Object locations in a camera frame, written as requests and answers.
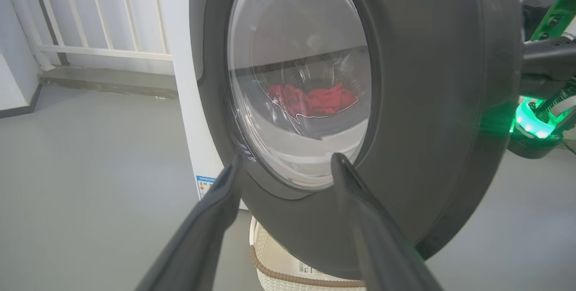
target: laundry basket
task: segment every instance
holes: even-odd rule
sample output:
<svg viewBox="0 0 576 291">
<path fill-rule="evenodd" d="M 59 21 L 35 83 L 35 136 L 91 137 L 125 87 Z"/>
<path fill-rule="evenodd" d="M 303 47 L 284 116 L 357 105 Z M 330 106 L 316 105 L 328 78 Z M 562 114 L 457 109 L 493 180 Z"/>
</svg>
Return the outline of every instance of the laundry basket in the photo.
<svg viewBox="0 0 576 291">
<path fill-rule="evenodd" d="M 250 257 L 265 291 L 365 291 L 362 281 L 333 277 L 290 255 L 254 217 L 250 223 Z"/>
</svg>

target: transparent glass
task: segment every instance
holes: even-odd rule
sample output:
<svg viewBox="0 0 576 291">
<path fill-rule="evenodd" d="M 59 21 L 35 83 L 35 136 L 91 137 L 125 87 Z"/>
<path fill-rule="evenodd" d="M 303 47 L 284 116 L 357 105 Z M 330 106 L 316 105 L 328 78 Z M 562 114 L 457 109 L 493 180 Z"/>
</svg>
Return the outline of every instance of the transparent glass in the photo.
<svg viewBox="0 0 576 291">
<path fill-rule="evenodd" d="M 290 186 L 331 186 L 331 155 L 356 159 L 370 114 L 370 58 L 352 0 L 235 0 L 228 34 L 252 154 Z"/>
</svg>

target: metal railing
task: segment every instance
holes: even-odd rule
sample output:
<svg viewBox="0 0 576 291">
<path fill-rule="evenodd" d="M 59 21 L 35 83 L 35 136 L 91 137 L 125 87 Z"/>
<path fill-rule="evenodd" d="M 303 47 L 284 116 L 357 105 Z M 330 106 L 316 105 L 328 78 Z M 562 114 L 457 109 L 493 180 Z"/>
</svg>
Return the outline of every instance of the metal railing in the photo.
<svg viewBox="0 0 576 291">
<path fill-rule="evenodd" d="M 156 16 L 158 18 L 158 24 L 160 25 L 160 41 L 162 45 L 162 53 L 152 53 L 149 51 L 142 51 L 140 46 L 140 41 L 138 39 L 138 33 L 136 32 L 136 25 L 134 19 L 134 13 L 132 11 L 132 6 L 130 0 L 122 0 L 124 6 L 124 12 L 128 18 L 128 28 L 130 29 L 131 45 L 133 49 L 115 49 L 113 45 L 113 40 L 110 36 L 110 31 L 107 26 L 107 20 L 102 13 L 100 0 L 94 0 L 96 10 L 99 17 L 99 23 L 102 27 L 103 35 L 107 47 L 96 48 L 90 47 L 88 40 L 86 38 L 86 33 L 82 25 L 82 20 L 80 18 L 80 13 L 78 12 L 78 6 L 76 0 L 67 0 L 70 11 L 72 12 L 72 18 L 74 24 L 76 25 L 76 31 L 80 37 L 81 46 L 66 45 L 62 37 L 60 28 L 58 27 L 58 21 L 54 14 L 52 4 L 50 0 L 41 0 L 39 4 L 44 6 L 47 26 L 51 28 L 51 32 L 55 37 L 55 43 L 52 45 L 47 44 L 42 41 L 37 24 L 33 18 L 31 7 L 29 6 L 27 0 L 13 0 L 13 4 L 18 12 L 20 18 L 22 18 L 22 25 L 24 31 L 29 37 L 32 49 L 41 64 L 41 67 L 45 70 L 53 68 L 50 64 L 49 59 L 44 54 L 45 52 L 54 53 L 68 53 L 68 54 L 88 54 L 88 55 L 99 55 L 99 56 L 109 56 L 109 57 L 121 57 L 121 58 L 140 58 L 140 59 L 151 59 L 156 61 L 171 61 L 171 55 L 168 51 L 166 35 L 164 32 L 164 22 L 162 20 L 162 12 L 160 6 L 160 0 L 154 0 L 156 6 Z"/>
</svg>

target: red clothing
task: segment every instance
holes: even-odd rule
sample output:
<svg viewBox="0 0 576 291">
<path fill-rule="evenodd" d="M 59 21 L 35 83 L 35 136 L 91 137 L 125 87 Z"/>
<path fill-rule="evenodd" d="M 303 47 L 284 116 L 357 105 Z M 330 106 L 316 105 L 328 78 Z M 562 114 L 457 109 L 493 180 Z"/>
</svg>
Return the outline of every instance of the red clothing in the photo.
<svg viewBox="0 0 576 291">
<path fill-rule="evenodd" d="M 352 91 L 342 88 L 339 83 L 333 88 L 312 90 L 308 94 L 291 85 L 274 85 L 268 89 L 268 96 L 293 117 L 329 116 L 346 109 L 358 98 Z"/>
</svg>

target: glowing green ring light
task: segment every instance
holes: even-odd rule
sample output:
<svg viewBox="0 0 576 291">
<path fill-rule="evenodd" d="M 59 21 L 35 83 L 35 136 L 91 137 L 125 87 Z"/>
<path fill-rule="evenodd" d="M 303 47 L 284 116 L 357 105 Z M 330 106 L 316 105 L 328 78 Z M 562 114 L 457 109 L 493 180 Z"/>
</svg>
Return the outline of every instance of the glowing green ring light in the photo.
<svg viewBox="0 0 576 291">
<path fill-rule="evenodd" d="M 539 139 L 545 139 L 556 129 L 556 119 L 551 115 L 549 123 L 539 120 L 528 105 L 529 102 L 530 98 L 526 98 L 516 108 L 516 123 Z"/>
</svg>

